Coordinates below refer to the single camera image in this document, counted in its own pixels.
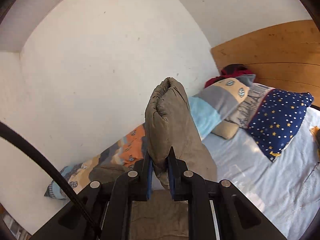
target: light blue bed sheet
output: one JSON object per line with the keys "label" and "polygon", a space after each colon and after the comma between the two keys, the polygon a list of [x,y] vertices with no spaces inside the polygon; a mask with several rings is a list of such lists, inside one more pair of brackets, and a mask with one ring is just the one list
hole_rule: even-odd
{"label": "light blue bed sheet", "polygon": [[218,181],[229,179],[287,237],[298,240],[320,207],[320,168],[304,183],[319,158],[309,129],[320,127],[320,111],[308,108],[305,120],[271,163],[245,130],[225,140],[210,134],[203,140],[217,164]]}

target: silver screw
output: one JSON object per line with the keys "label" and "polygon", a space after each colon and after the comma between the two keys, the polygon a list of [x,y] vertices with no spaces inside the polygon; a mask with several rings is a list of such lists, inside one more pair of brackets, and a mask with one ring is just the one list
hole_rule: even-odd
{"label": "silver screw", "polygon": [[224,179],[223,181],[221,181],[221,185],[223,187],[230,187],[231,186],[231,182],[227,179]]}
{"label": "silver screw", "polygon": [[90,187],[92,187],[92,188],[97,188],[99,186],[100,186],[100,182],[98,182],[98,181],[93,181],[90,183]]}
{"label": "silver screw", "polygon": [[193,176],[193,172],[192,172],[192,171],[185,171],[185,172],[183,173],[183,175],[184,175],[185,177],[190,178],[190,177]]}
{"label": "silver screw", "polygon": [[128,176],[131,178],[137,177],[138,173],[136,171],[129,171]]}

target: brown pillow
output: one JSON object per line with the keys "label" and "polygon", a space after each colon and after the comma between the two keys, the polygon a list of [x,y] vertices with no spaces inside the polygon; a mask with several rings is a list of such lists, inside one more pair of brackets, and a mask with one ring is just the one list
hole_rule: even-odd
{"label": "brown pillow", "polygon": [[212,133],[219,135],[225,139],[231,139],[236,134],[238,129],[239,126],[236,123],[231,123],[223,120],[212,130]]}

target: navy blue pillow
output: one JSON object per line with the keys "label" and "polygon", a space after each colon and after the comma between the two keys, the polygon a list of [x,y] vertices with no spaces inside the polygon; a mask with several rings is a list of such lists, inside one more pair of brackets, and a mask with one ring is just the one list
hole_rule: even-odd
{"label": "navy blue pillow", "polygon": [[310,93],[279,89],[265,96],[247,132],[270,161],[274,162],[297,134],[313,99]]}

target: wooden headboard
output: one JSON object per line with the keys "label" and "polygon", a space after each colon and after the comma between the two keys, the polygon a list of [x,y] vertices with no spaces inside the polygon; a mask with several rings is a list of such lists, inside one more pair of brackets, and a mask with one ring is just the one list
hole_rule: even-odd
{"label": "wooden headboard", "polygon": [[240,63],[256,82],[292,92],[310,92],[320,106],[320,32],[312,20],[283,23],[211,49],[218,69]]}

